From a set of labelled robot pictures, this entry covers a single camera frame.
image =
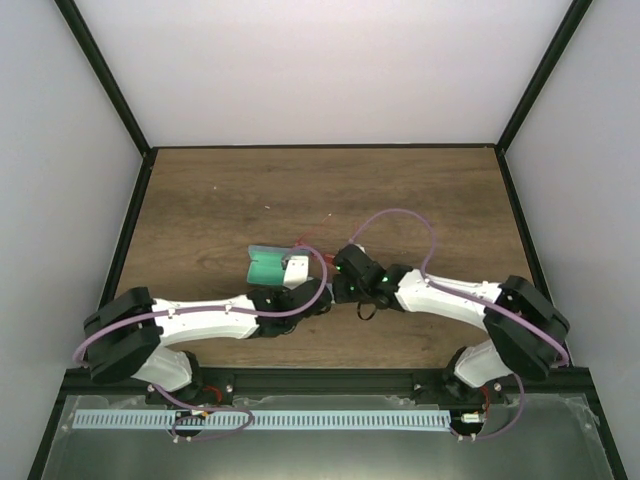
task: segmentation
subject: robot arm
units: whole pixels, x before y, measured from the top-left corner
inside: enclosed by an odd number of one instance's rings
[[[89,346],[91,377],[102,384],[133,377],[160,385],[182,401],[194,401],[202,390],[195,356],[168,347],[215,337],[250,339],[287,334],[304,318],[326,313],[335,302],[368,303],[376,310],[434,313],[486,331],[490,340],[461,348],[445,369],[444,385],[456,397],[510,373],[532,380],[546,378],[556,357],[549,344],[513,320],[446,293],[436,284],[520,313],[559,343],[569,330],[566,319],[519,277],[510,277],[503,284],[438,277],[425,280],[419,270],[406,265],[384,269],[352,244],[340,250],[333,263],[339,273],[333,278],[332,291],[325,287],[303,312],[278,318],[260,317],[256,311],[292,311],[306,305],[320,288],[320,280],[307,280],[305,257],[290,259],[285,271],[289,288],[258,289],[226,300],[174,302],[152,299],[146,288],[129,290],[85,321],[87,337],[141,313],[157,315],[107,334]]]
[[[133,288],[85,320],[86,337],[139,314],[157,315],[91,344],[86,352],[91,378],[98,384],[136,378],[175,392],[182,401],[192,401],[202,389],[198,362],[194,355],[168,347],[208,338],[248,339],[290,333],[304,318],[331,308],[332,297],[327,287],[301,313],[269,318],[257,312],[266,315],[303,307],[313,299],[320,285],[320,280],[311,279],[293,289],[256,289],[226,300],[190,303],[153,299],[146,288]]]
[[[464,397],[470,389],[511,373],[530,380],[544,380],[557,356],[548,343],[472,298],[519,314],[558,343],[564,342],[569,331],[569,323],[560,312],[520,277],[509,277],[502,284],[467,283],[435,276],[425,280],[419,270],[406,265],[384,269],[362,248],[352,244],[338,252],[334,265],[340,272],[333,279],[336,303],[370,303],[376,311],[391,308],[434,313],[489,334],[490,340],[458,350],[445,369],[445,386],[456,397]],[[463,292],[471,298],[452,295],[446,290]]]

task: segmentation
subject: wooden board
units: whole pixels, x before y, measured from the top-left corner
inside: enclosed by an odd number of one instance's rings
[[[156,298],[220,299],[244,293],[250,244],[309,239],[335,252],[379,210],[429,218],[438,248],[428,271],[469,281],[503,281],[529,270],[491,149],[161,150],[119,285],[148,286]],[[408,216],[381,218],[360,239],[383,265],[419,265],[431,239]],[[275,339],[183,344],[211,366],[442,367],[473,327],[428,314],[355,306],[303,321]]]

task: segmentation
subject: purple wire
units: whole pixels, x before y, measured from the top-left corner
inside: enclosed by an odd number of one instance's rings
[[[489,301],[487,301],[487,300],[485,300],[483,298],[475,297],[475,296],[470,295],[470,294],[468,294],[466,292],[461,292],[461,291],[456,290],[454,288],[449,288],[449,287],[445,287],[444,285],[440,285],[440,284],[434,282],[433,280],[431,280],[429,278],[429,276],[427,275],[426,270],[427,270],[427,264],[429,263],[429,261],[431,260],[431,257],[433,257],[433,254],[435,252],[436,235],[435,235],[435,232],[434,232],[433,228],[431,227],[431,224],[429,223],[429,221],[426,218],[424,218],[422,215],[420,215],[419,213],[416,213],[414,211],[407,210],[407,209],[404,209],[404,208],[389,208],[387,210],[382,210],[382,211],[376,213],[375,215],[373,215],[371,218],[369,218],[369,220],[367,220],[356,231],[356,233],[353,234],[353,236],[349,239],[349,243],[354,243],[355,239],[358,236],[360,236],[360,234],[362,234],[367,228],[369,228],[369,225],[371,225],[371,222],[373,222],[377,218],[381,217],[382,215],[386,215],[388,213],[404,213],[404,214],[407,214],[407,215],[411,215],[411,216],[417,218],[418,220],[420,220],[420,222],[422,222],[427,227],[427,230],[429,230],[429,234],[431,235],[431,248],[429,249],[429,253],[425,257],[425,259],[422,261],[422,265],[420,265],[420,273],[422,274],[422,277],[425,279],[425,281],[428,282],[429,285],[431,285],[433,288],[435,288],[437,290],[440,290],[442,292],[448,293],[450,295],[455,295],[455,296],[460,297],[460,298],[464,298],[465,300],[469,300],[471,302],[478,303],[480,305],[483,305],[483,306],[485,306],[487,308],[495,310],[496,312],[506,316],[507,318],[513,320],[517,324],[519,324],[522,327],[526,328],[531,333],[533,333],[537,337],[541,338],[546,343],[548,343],[551,347],[553,347],[560,354],[560,356],[562,357],[562,360],[560,361],[560,363],[558,365],[568,365],[569,364],[569,354],[564,349],[564,347],[562,345],[560,345],[560,343],[558,343],[553,337],[551,337],[547,333],[543,332],[542,330],[540,330],[535,325],[532,325],[529,322],[527,322],[526,320],[524,320],[519,315],[516,315],[515,313],[507,310],[506,308],[501,307],[500,305],[496,305],[493,302],[489,302]]]
[[[516,379],[516,383],[518,384],[518,390],[520,391],[520,404],[518,405],[518,410],[516,411],[515,416],[511,419],[509,423],[507,423],[504,427],[502,427],[497,432],[489,433],[488,435],[482,435],[481,437],[480,436],[476,437],[475,441],[491,440],[492,438],[499,437],[500,435],[503,435],[507,433],[509,430],[511,430],[515,426],[515,424],[518,423],[518,420],[520,420],[520,417],[522,416],[522,412],[524,411],[524,403],[525,403],[524,385],[522,385],[522,379],[518,375],[516,375],[515,373],[512,375]],[[464,435],[459,434],[452,427],[450,427],[450,430],[451,430],[451,433],[453,433],[456,437],[464,438]]]
[[[310,247],[308,245],[300,245],[300,246],[293,247],[290,251],[292,250],[308,250],[320,261],[320,266],[322,267],[322,281],[320,282],[320,287],[318,288],[318,291],[311,298],[311,300],[309,300],[307,303],[305,303],[301,307],[294,308],[293,310],[289,310],[287,312],[262,312],[260,310],[252,310],[250,308],[242,308],[242,307],[231,307],[228,309],[228,311],[236,312],[236,313],[245,313],[248,315],[256,315],[260,317],[283,318],[283,317],[288,317],[290,315],[297,315],[298,313],[304,312],[306,309],[312,306],[316,302],[316,300],[320,298],[320,295],[322,295],[322,293],[324,292],[324,288],[327,285],[327,275],[328,275],[327,264],[324,261],[322,254],[313,247]],[[98,330],[93,335],[90,335],[84,342],[82,342],[78,346],[78,348],[76,348],[76,351],[73,353],[72,358],[75,363],[83,367],[87,367],[88,364],[83,359],[84,359],[84,354],[90,345],[92,345],[94,342],[98,341],[105,335],[110,334],[111,332],[114,332],[116,330],[119,330],[120,328],[129,326],[129,325],[133,325],[138,322],[142,322],[144,320],[150,320],[156,317],[163,317],[165,315],[169,315],[170,313],[186,314],[186,313],[225,312],[225,311],[227,311],[227,306],[225,305],[209,305],[209,306],[176,308],[174,312],[170,312],[169,310],[162,310],[158,312],[148,312],[148,313],[136,315],[134,317],[125,318],[124,320],[120,320],[118,322],[112,323],[111,325],[108,325],[107,327],[101,330]]]
[[[510,320],[513,320],[518,325],[523,326],[524,328],[529,330],[531,333],[533,333],[535,336],[539,337],[540,339],[542,339],[546,343],[548,343],[551,347],[553,347],[560,354],[560,356],[562,357],[562,360],[557,365],[568,365],[569,364],[569,354],[562,347],[562,345],[560,345],[560,343],[558,343],[553,337],[551,337],[547,333],[543,332],[542,330],[540,330],[535,325],[532,325],[529,322],[527,322],[526,320],[524,320],[519,315],[516,315],[512,311],[507,310],[506,308],[501,307],[500,305],[496,305],[493,302],[485,300],[484,298],[476,297],[476,296],[471,295],[469,293],[461,292],[461,291],[456,290],[454,288],[449,288],[449,287],[445,287],[444,285],[440,285],[440,284],[434,282],[433,280],[429,279],[429,276],[426,275],[426,273],[424,271],[422,271],[421,273],[425,277],[425,280],[427,280],[429,282],[429,285],[431,285],[436,290],[440,290],[442,292],[449,293],[451,295],[455,295],[456,297],[464,298],[465,300],[469,300],[471,302],[475,302],[475,303],[478,303],[480,305],[484,305],[485,307],[490,308],[491,310],[495,310],[496,312],[504,315],[505,317],[508,317]]]
[[[424,272],[427,269],[427,264],[429,263],[429,261],[431,260],[431,257],[433,257],[433,254],[436,251],[436,232],[433,229],[433,227],[431,226],[431,224],[429,223],[429,221],[424,218],[422,215],[412,211],[412,210],[407,210],[406,208],[388,208],[386,210],[382,210],[378,213],[376,213],[375,215],[373,215],[371,218],[369,218],[369,220],[367,220],[366,222],[364,222],[362,224],[362,226],[356,230],[356,233],[353,234],[353,236],[349,239],[349,243],[354,243],[356,238],[358,238],[362,233],[364,233],[364,231],[369,228],[369,225],[371,225],[371,223],[378,219],[379,217],[383,216],[383,215],[387,215],[389,213],[404,213],[406,215],[411,215],[412,217],[417,218],[418,220],[420,220],[420,222],[422,222],[424,224],[425,227],[427,227],[427,230],[429,230],[429,235],[431,235],[431,248],[429,248],[429,253],[427,254],[427,256],[424,258],[424,260],[422,261],[422,265],[420,266],[420,271]]]
[[[207,412],[207,413],[215,413],[215,412],[240,412],[240,413],[246,413],[247,414],[247,421],[244,422],[242,425],[240,425],[238,428],[234,428],[233,430],[229,430],[228,432],[222,432],[222,433],[218,433],[216,435],[207,435],[205,437],[191,437],[191,441],[192,442],[202,442],[205,440],[217,440],[219,438],[225,438],[225,437],[230,437],[231,435],[235,435],[237,433],[242,432],[243,430],[245,430],[249,425],[251,425],[256,417],[253,415],[253,412],[249,409],[246,408],[225,408],[225,407],[201,407],[201,406],[197,406],[197,405],[190,405],[188,403],[185,403],[181,400],[178,400],[177,398],[175,398],[174,396],[172,396],[169,392],[167,392],[164,388],[162,388],[160,385],[153,385],[153,388],[155,388],[158,393],[160,395],[162,395],[165,399],[167,399],[168,401],[170,401],[171,403],[173,403],[174,405],[181,407],[181,408],[186,408],[187,410],[198,410],[201,412]],[[177,438],[178,434],[176,432],[176,428],[178,427],[178,425],[180,425],[181,422],[184,422],[185,420],[191,419],[191,418],[200,418],[196,415],[189,415],[186,417],[182,417],[179,418],[175,421],[175,423],[173,424],[173,426],[171,427],[171,434]]]

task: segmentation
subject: purple cable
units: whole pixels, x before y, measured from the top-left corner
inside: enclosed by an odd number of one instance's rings
[[[429,249],[429,253],[425,257],[425,259],[422,261],[422,265],[420,266],[420,271],[424,272],[427,269],[427,264],[436,251],[436,232],[426,218],[412,210],[407,210],[406,208],[388,208],[376,213],[371,218],[369,218],[369,220],[364,222],[358,230],[356,230],[356,233],[354,233],[353,236],[349,239],[349,243],[355,242],[356,238],[358,238],[367,228],[369,228],[369,225],[371,225],[374,220],[383,215],[387,215],[388,213],[404,213],[406,215],[411,215],[412,217],[420,220],[420,222],[422,222],[424,226],[427,227],[427,230],[429,230],[429,235],[431,235],[431,248]]]
[[[316,300],[320,298],[320,295],[322,295],[322,293],[324,292],[324,288],[327,285],[327,275],[328,275],[327,264],[325,263],[324,258],[322,257],[322,254],[318,252],[315,248],[310,247],[308,245],[296,246],[296,247],[293,247],[291,250],[308,250],[320,261],[320,266],[322,267],[322,281],[320,282],[320,287],[318,288],[318,291],[311,298],[311,300],[309,300],[307,303],[305,303],[301,307],[294,308],[293,310],[289,310],[287,312],[262,312],[260,310],[252,310],[250,308],[242,308],[242,307],[231,307],[228,309],[228,311],[236,312],[236,313],[246,313],[248,315],[257,315],[260,317],[282,318],[282,317],[288,317],[290,315],[297,315],[298,313],[304,312],[307,308],[312,306],[316,302]],[[169,312],[169,310],[162,310],[159,312],[148,312],[148,313],[136,315],[135,317],[125,318],[124,320],[120,320],[118,322],[112,323],[111,325],[101,330],[98,330],[93,335],[90,335],[84,342],[82,342],[78,346],[78,348],[76,348],[76,351],[73,353],[72,358],[73,358],[73,361],[78,365],[87,367],[88,364],[83,360],[83,358],[84,358],[85,352],[87,351],[87,348],[89,348],[90,345],[92,345],[94,342],[98,341],[105,335],[110,334],[111,332],[114,332],[123,327],[127,327],[129,325],[133,325],[138,322],[142,322],[144,320],[150,320],[156,317],[163,317],[163,316],[169,315],[170,313],[179,315],[179,314],[186,314],[186,313],[225,312],[225,311],[227,311],[227,307],[225,305],[209,305],[209,306],[200,306],[200,307],[176,308],[175,312]]]
[[[240,413],[246,413],[247,414],[247,421],[244,422],[242,425],[240,425],[238,428],[234,428],[233,430],[230,430],[228,432],[218,433],[216,435],[207,435],[206,437],[191,437],[191,441],[192,442],[202,442],[202,441],[205,441],[205,440],[217,440],[219,438],[230,437],[231,435],[235,435],[236,433],[240,433],[243,430],[245,430],[249,425],[251,425],[255,421],[255,418],[256,418],[253,415],[253,412],[251,410],[248,410],[248,409],[245,409],[245,408],[201,407],[201,406],[197,406],[197,405],[190,405],[188,403],[184,403],[184,402],[178,400],[177,398],[175,398],[174,396],[169,394],[169,392],[167,392],[164,388],[162,388],[159,385],[153,385],[153,388],[155,388],[160,395],[162,395],[165,399],[169,400],[174,405],[176,405],[178,407],[181,407],[181,408],[186,408],[187,410],[198,410],[198,411],[207,412],[207,413],[240,412]],[[178,434],[176,432],[176,428],[178,427],[178,425],[180,425],[181,422],[184,422],[184,421],[186,421],[188,419],[191,419],[191,418],[198,418],[199,419],[200,417],[197,417],[196,415],[189,415],[189,416],[186,416],[186,417],[178,418],[175,421],[175,423],[171,427],[171,434],[174,436],[174,438],[178,438]]]
[[[524,411],[524,402],[525,402],[524,385],[522,385],[522,379],[520,379],[518,375],[514,373],[513,377],[516,379],[516,383],[518,384],[518,390],[520,391],[520,404],[518,405],[518,410],[516,411],[515,416],[511,419],[509,423],[507,423],[504,427],[502,427],[497,432],[489,433],[488,435],[483,435],[481,437],[476,437],[475,440],[472,440],[472,441],[477,442],[479,440],[491,440],[492,438],[499,437],[500,435],[507,433],[509,430],[511,430],[514,427],[514,425],[518,423],[518,420],[520,420],[520,417],[522,416],[522,412]],[[456,437],[464,438],[464,435],[459,434],[453,428],[450,428],[450,430],[451,430],[451,433],[453,433]]]

